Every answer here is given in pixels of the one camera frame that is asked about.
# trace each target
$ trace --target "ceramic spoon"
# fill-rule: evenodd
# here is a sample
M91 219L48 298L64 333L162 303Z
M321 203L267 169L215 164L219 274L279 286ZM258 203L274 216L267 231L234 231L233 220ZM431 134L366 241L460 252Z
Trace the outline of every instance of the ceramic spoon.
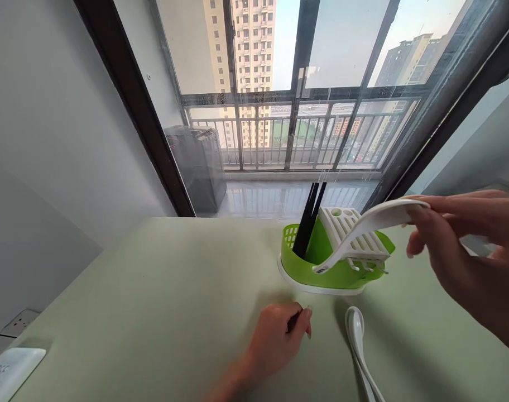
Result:
M387 201L369 209L357 220L353 228L342 239L342 243L333 251L330 257L322 264L314 266L312 270L317 274L322 274L330 270L338 261L345 257L351 242L364 233L411 222L412 219L409 214L407 214L407 208L412 205L430 208L429 204L423 201L397 199Z
M345 331L348 334L349 343L351 344L351 349L353 351L353 357L355 358L355 362L357 362L359 371L361 372L368 402L385 402L383 395L381 395L379 388L368 371L368 367L366 367L362 344L362 338L364 336L364 318L357 307L350 307L346 311Z

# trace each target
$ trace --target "tiled floor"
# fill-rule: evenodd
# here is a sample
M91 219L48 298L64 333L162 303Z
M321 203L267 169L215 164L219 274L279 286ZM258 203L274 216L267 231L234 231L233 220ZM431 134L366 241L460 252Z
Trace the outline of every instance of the tiled floor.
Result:
M353 207L361 211L377 181L345 180L329 183L322 206ZM301 219L309 195L309 181L229 181L217 216Z

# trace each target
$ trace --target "chopsticks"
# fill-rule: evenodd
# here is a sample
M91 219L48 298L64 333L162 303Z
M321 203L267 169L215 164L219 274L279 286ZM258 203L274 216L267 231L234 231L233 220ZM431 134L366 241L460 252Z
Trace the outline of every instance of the chopsticks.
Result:
M305 209L301 216L301 222L299 223L299 229L297 230L294 247L292 249L293 252L302 259L305 258L306 249L310 242L310 236L312 235L316 218L318 217L318 210L320 209L321 199L323 198L327 182L324 181L321 184L321 189L318 193L319 186L320 183L312 183L310 186L309 197L306 200Z

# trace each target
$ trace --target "green utensil holder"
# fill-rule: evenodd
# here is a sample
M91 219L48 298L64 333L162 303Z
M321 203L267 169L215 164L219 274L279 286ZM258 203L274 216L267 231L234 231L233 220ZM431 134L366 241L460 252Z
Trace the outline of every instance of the green utensil holder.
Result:
M322 222L317 218L306 250L305 259L303 260L292 250L298 229L298 223L286 226L282 230L281 242L282 268L297 283L328 289L360 289L368 282L379 279L384 275L377 269L374 269L373 272L365 270L359 261L354 261L355 266L359 268L358 271L355 271L345 260L338 261L331 270L324 274L315 274L312 272L312 267L320 265L333 253L329 237ZM379 231L376 231L376 235L387 251L392 254L396 247L390 239ZM368 263L368 266L375 268L374 263Z

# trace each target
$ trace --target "electrical outlet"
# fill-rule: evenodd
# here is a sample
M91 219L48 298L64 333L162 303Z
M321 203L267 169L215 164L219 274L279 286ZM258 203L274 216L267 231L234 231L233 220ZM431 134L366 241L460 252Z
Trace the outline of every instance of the electrical outlet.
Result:
M13 320L7 324L5 328L0 331L0 335L18 337L24 329L31 324L35 318L39 316L39 313L32 310L24 310L22 313L17 315Z

